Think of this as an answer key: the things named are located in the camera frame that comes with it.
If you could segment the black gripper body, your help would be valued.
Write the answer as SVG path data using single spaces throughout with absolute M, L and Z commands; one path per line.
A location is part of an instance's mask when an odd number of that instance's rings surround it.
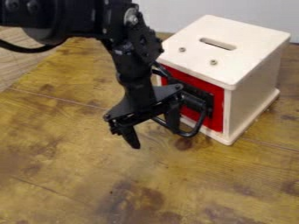
M 137 78 L 125 77 L 121 73 L 116 74 L 125 94 L 121 101 L 104 115 L 108 126 L 111 123 L 120 123 L 135 127 L 139 123 L 163 115 L 167 112 L 169 101 L 177 101 L 183 85 L 155 86 L 151 76 L 149 72 Z

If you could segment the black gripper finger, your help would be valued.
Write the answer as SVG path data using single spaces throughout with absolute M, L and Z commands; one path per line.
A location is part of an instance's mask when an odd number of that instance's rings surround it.
M 112 122 L 109 124 L 111 126 L 111 133 L 113 135 L 119 135 L 124 138 L 125 142 L 129 144 L 129 146 L 133 149 L 139 149 L 140 148 L 140 142 L 139 142 L 139 138 L 136 135 L 136 131 L 135 131 L 135 127 L 128 125 L 121 125 L 117 122 Z
M 171 132 L 177 133 L 180 130 L 180 103 L 176 100 L 171 100 L 168 103 L 164 120 Z

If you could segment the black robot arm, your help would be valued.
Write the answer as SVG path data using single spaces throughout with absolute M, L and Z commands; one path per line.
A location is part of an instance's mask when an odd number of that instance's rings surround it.
M 180 132 L 183 86 L 152 85 L 163 41 L 147 26 L 132 0 L 0 0 L 0 26 L 21 28 L 41 44 L 24 48 L 0 39 L 0 47 L 17 53 L 49 51 L 73 37 L 101 42 L 125 90 L 121 102 L 105 113 L 104 120 L 111 132 L 132 148 L 140 147 L 135 126 L 149 119 L 172 133 Z

